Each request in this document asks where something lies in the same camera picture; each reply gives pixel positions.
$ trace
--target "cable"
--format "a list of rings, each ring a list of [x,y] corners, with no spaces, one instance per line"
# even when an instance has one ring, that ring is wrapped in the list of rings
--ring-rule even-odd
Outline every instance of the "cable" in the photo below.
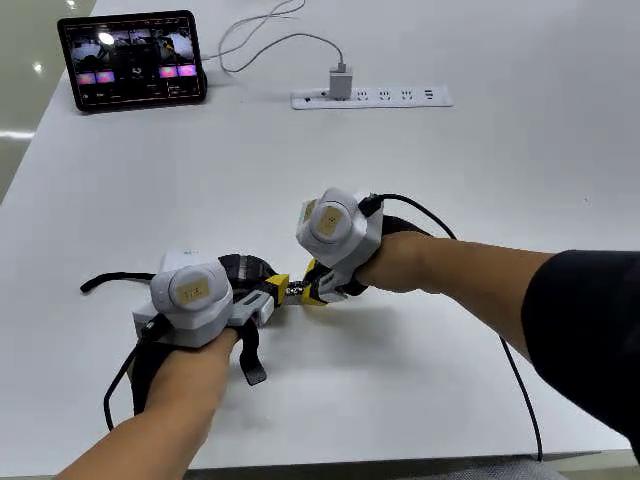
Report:
[[[172,329],[173,325],[171,324],[169,319],[161,313],[157,314],[155,317],[149,320],[144,327],[142,327],[138,343],[136,343],[135,347],[133,347],[131,352],[129,352],[129,355],[127,355],[127,358],[122,363],[120,370],[118,370],[116,376],[113,377],[113,381],[111,382],[111,385],[109,385],[109,388],[107,388],[107,393],[104,394],[104,399],[102,400],[104,419],[107,422],[107,428],[109,429],[109,431],[113,430],[113,418],[111,417],[110,406],[111,396],[113,395],[113,392],[115,391],[118,384],[122,381],[124,374],[127,373],[127,370],[129,370],[129,367],[135,360],[136,355],[138,354],[138,350],[142,345],[149,342],[155,342],[164,337]]]
[[[533,425],[533,431],[535,432],[535,436],[536,436],[536,444],[538,445],[538,461],[542,462],[542,459],[543,459],[542,436],[540,435],[540,427],[538,427],[538,420],[536,419],[536,414],[533,410],[533,405],[531,404],[529,393],[527,392],[527,388],[524,386],[524,381],[520,376],[520,372],[518,371],[516,362],[513,360],[513,355],[511,355],[509,344],[502,337],[500,337],[500,343],[502,343],[502,348],[504,349],[504,353],[507,356],[507,360],[509,360],[509,365],[511,365],[511,370],[513,370],[513,374],[516,377],[516,381],[518,382],[518,386],[520,387],[520,391],[522,392],[522,396],[524,397],[524,403],[527,404],[527,410],[529,410],[529,416],[531,417],[531,424]]]
[[[412,207],[417,208],[422,213],[424,213],[431,220],[436,222],[442,230],[444,230],[447,235],[453,240],[457,240],[453,231],[442,221],[440,220],[434,213],[427,210],[425,207],[420,205],[415,200],[410,199],[409,197],[405,197],[404,195],[396,195],[394,193],[385,193],[385,194],[372,194],[362,200],[358,207],[366,216],[370,216],[373,212],[377,211],[381,206],[384,200],[398,200],[404,203],[411,205]],[[509,349],[509,344],[498,335],[500,338],[500,343],[502,344],[502,348],[504,349],[504,353],[507,356],[507,360],[509,361],[509,365],[511,365],[511,370],[513,370],[513,374],[516,377],[516,381],[518,382],[518,386],[520,387],[520,391],[522,392],[522,396],[524,397],[524,403],[527,406],[527,410],[529,411],[529,417],[531,418],[531,424],[533,425],[533,432],[536,437],[536,444],[538,449],[538,462],[542,462],[544,458],[544,452],[542,449],[542,437],[540,435],[540,427],[538,426],[538,419],[536,418],[536,413],[533,410],[533,404],[531,403],[531,399],[529,398],[529,392],[527,392],[527,388],[524,385],[524,381],[520,376],[520,371],[516,365],[516,362],[513,360],[513,355],[511,354],[511,350]]]
[[[258,51],[258,53],[256,53],[253,58],[251,60],[249,60],[247,63],[245,63],[242,67],[236,68],[235,70],[231,70],[225,66],[222,67],[222,69],[227,72],[227,73],[239,73],[242,70],[244,70],[245,68],[247,68],[249,65],[251,65],[253,62],[256,61],[256,59],[262,55],[266,50],[270,49],[271,47],[284,42],[285,40],[288,40],[290,38],[293,37],[309,37],[309,38],[315,38],[316,40],[320,40],[322,42],[328,43],[329,45],[331,45],[333,48],[336,49],[336,51],[338,52],[338,55],[340,57],[340,61],[339,64],[344,64],[344,55],[342,54],[342,50],[340,50],[340,47],[338,47],[335,43],[333,43],[331,40],[327,40],[326,38],[322,38],[318,35],[313,35],[311,33],[291,33],[289,35],[285,35],[282,38],[279,38],[278,40],[275,40],[273,42],[271,42],[269,45],[267,45],[266,47],[263,47],[262,49],[260,49]]]
[[[133,360],[136,358],[136,354],[138,353],[138,349],[140,348],[140,345],[142,345],[142,340],[139,340],[138,343],[136,343],[136,346],[133,347],[129,355],[127,355],[127,358],[125,359],[124,363],[120,367],[120,370],[118,370],[118,373],[116,373],[116,376],[113,378],[111,385],[109,385],[109,388],[107,389],[107,393],[105,393],[104,395],[104,400],[102,401],[102,408],[104,409],[104,419],[107,422],[107,428],[109,429],[109,431],[113,430],[113,419],[111,418],[111,407],[109,405],[111,396],[113,395],[113,392],[115,391],[116,387],[122,380],[122,377],[124,377],[124,374],[127,373],[127,370],[129,370],[129,367],[133,363]]]
[[[102,273],[97,277],[93,277],[91,280],[83,283],[80,286],[82,293],[89,293],[96,287],[99,287],[103,283],[110,282],[111,280],[137,280],[140,282],[150,282],[155,276],[153,273],[132,273],[132,272],[111,272]]]
[[[440,220],[434,213],[431,213],[425,207],[420,205],[415,200],[410,199],[409,197],[405,197],[404,195],[396,195],[395,193],[384,193],[382,195],[375,195],[375,200],[377,200],[377,201],[381,201],[381,200],[398,200],[400,202],[408,203],[412,207],[417,208],[418,210],[420,210],[422,213],[424,213],[431,220],[436,222],[438,224],[438,226],[440,228],[442,228],[442,230],[444,230],[447,235],[449,235],[450,238],[452,238],[454,240],[457,240],[457,238],[454,235],[454,233],[451,231],[451,229],[449,227],[447,227],[447,225],[442,220]]]
[[[226,55],[228,53],[232,53],[235,52],[236,50],[241,49],[242,47],[244,47],[247,42],[251,39],[251,37],[253,37],[253,35],[265,24],[267,23],[267,21],[269,19],[272,18],[289,18],[289,17],[285,17],[285,15],[289,14],[289,13],[294,13],[297,12],[298,10],[301,10],[307,3],[307,0],[302,0],[302,3],[300,5],[298,5],[295,8],[292,8],[290,10],[284,10],[282,12],[277,12],[277,10],[280,7],[283,7],[284,5],[288,5],[291,2],[294,2],[296,0],[285,0],[284,2],[280,2],[278,5],[276,5],[275,7],[273,7],[273,9],[271,9],[271,11],[269,13],[267,13],[266,15],[256,15],[253,17],[248,17],[248,18],[243,18],[241,20],[238,20],[237,22],[235,22],[234,24],[232,24],[227,31],[224,33],[224,35],[222,36],[222,38],[220,39],[220,42],[218,43],[218,53],[215,55],[206,55],[204,57],[202,57],[202,61],[206,62],[209,60],[212,60],[214,58],[219,58],[222,57],[223,55]],[[235,47],[232,47],[228,50],[225,50],[224,52],[222,51],[222,46],[226,40],[226,38],[231,35],[231,33],[236,30],[237,28],[241,27],[242,25],[244,25],[245,23],[250,23],[254,20],[260,20],[263,19],[262,22],[260,22],[253,30],[251,30],[251,32],[249,33],[249,35],[247,35],[247,37],[244,39],[244,41],[242,41],[240,44],[236,45]]]

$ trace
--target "floor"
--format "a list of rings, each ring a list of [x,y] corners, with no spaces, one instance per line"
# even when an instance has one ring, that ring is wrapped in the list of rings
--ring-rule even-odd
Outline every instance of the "floor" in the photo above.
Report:
[[[19,45],[19,48],[0,49],[0,92],[3,92],[0,101],[0,202],[64,68],[56,20],[87,15],[93,4],[94,0],[2,0],[0,3],[0,44]],[[640,470],[633,466],[635,461],[630,452],[551,463],[571,480],[640,478]],[[330,476],[333,478],[335,473],[332,471]]]

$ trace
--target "tablet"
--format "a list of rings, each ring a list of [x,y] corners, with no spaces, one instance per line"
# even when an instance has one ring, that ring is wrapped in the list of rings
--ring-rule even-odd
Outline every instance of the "tablet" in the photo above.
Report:
[[[207,93],[187,10],[58,21],[76,105],[83,111],[202,101]]]

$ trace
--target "black wire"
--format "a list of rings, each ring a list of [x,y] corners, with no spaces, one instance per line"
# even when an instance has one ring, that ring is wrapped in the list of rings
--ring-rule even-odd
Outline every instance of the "black wire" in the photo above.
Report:
[[[144,327],[142,327],[142,330],[140,331],[140,340],[138,340],[138,343],[136,343],[135,347],[133,347],[131,352],[129,352],[129,355],[127,355],[127,358],[122,363],[120,370],[118,370],[118,373],[116,373],[116,376],[113,378],[111,385],[107,388],[107,393],[104,394],[104,399],[102,400],[104,419],[107,422],[107,428],[109,431],[113,430],[113,418],[111,418],[111,406],[109,404],[111,396],[124,377],[124,374],[127,373],[127,370],[129,370],[129,367],[135,360],[138,350],[140,350],[142,345],[148,342],[155,342],[156,340],[159,340],[172,329],[173,325],[162,313],[157,314],[149,320]]]
[[[527,393],[527,388],[524,386],[524,381],[520,376],[520,372],[518,371],[516,362],[513,360],[513,355],[511,355],[509,344],[507,344],[505,339],[502,337],[500,337],[500,343],[502,343],[502,348],[504,348],[504,353],[507,355],[507,360],[509,360],[509,365],[511,365],[511,370],[513,370],[513,374],[516,376],[516,380],[518,381],[518,385],[520,386],[520,391],[522,392],[522,396],[524,397],[524,403],[527,404],[527,410],[529,410],[529,416],[531,417],[531,423],[533,424],[533,431],[535,432],[535,435],[536,435],[536,443],[538,444],[538,461],[541,462],[543,457],[542,437],[540,436],[540,428],[538,427],[538,420],[536,419],[536,414],[533,410],[531,399],[529,398],[529,394]]]
[[[457,240],[453,231],[451,231],[451,229],[442,220],[440,220],[434,213],[430,212],[425,207],[420,205],[415,200],[410,199],[409,197],[405,197],[404,195],[396,195],[395,193],[385,193],[381,195],[372,195],[371,197],[369,197],[369,199],[372,202],[381,202],[382,200],[399,200],[401,202],[408,203],[412,207],[415,207],[418,210],[420,210],[431,220],[436,222],[438,226],[440,226],[440,228],[442,228],[442,230],[444,230],[447,233],[447,235],[449,235],[450,238]],[[504,353],[507,356],[509,365],[511,365],[511,370],[513,370],[513,374],[516,377],[516,381],[518,382],[518,386],[520,387],[520,391],[522,392],[522,396],[524,397],[524,403],[527,405],[527,410],[529,411],[529,417],[531,417],[531,424],[533,425],[533,431],[536,437],[536,444],[538,446],[538,461],[542,462],[542,459],[544,456],[544,453],[542,450],[542,437],[540,436],[540,427],[538,426],[538,419],[536,418],[536,413],[533,410],[533,405],[531,403],[531,399],[529,398],[529,392],[527,392],[527,388],[525,387],[524,381],[520,376],[520,372],[518,371],[516,362],[513,360],[513,355],[511,354],[511,350],[509,349],[509,344],[500,335],[498,335],[498,337],[500,338],[500,343],[502,344]]]
[[[376,195],[375,198],[376,198],[376,200],[399,200],[401,202],[408,203],[412,207],[415,207],[418,210],[420,210],[422,213],[424,213],[431,220],[436,222],[438,224],[438,226],[440,228],[442,228],[446,232],[447,235],[449,235],[449,237],[453,238],[454,240],[457,240],[457,238],[454,235],[454,233],[451,231],[451,229],[449,227],[447,227],[447,225],[442,220],[440,220],[434,213],[431,213],[429,210],[427,210],[425,207],[420,205],[415,200],[411,200],[409,197],[405,197],[404,195],[396,195],[395,193],[384,193],[382,195]]]
[[[103,273],[97,277],[93,277],[91,280],[85,282],[80,287],[82,293],[89,293],[96,287],[99,287],[105,282],[111,280],[137,280],[142,282],[149,282],[155,275],[153,273],[131,273],[131,272],[111,272]]]
[[[133,363],[133,360],[136,358],[136,354],[138,353],[138,349],[140,348],[141,344],[142,344],[142,341],[141,340],[138,341],[138,343],[136,343],[136,346],[133,347],[129,355],[127,355],[127,358],[125,359],[124,363],[120,367],[120,370],[118,370],[118,373],[116,373],[116,376],[111,382],[111,385],[109,385],[109,388],[107,389],[107,393],[105,393],[104,395],[104,400],[102,401],[102,408],[104,409],[104,419],[107,422],[107,428],[109,429],[109,431],[113,430],[113,419],[111,418],[111,407],[109,405],[109,401],[111,400],[111,396],[113,395],[113,392],[115,391],[116,387],[122,380],[122,377],[124,377],[124,374],[127,373],[127,370]]]

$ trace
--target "hand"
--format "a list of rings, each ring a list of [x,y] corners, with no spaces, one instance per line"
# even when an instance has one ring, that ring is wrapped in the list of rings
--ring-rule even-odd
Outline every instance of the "hand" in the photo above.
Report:
[[[225,329],[199,350],[176,350],[156,374],[145,410],[185,408],[212,416],[227,388],[229,355],[238,341],[235,330]]]
[[[392,292],[423,289],[437,293],[428,282],[425,250],[432,238],[418,232],[398,232],[382,237],[376,254],[356,270],[356,279]]]

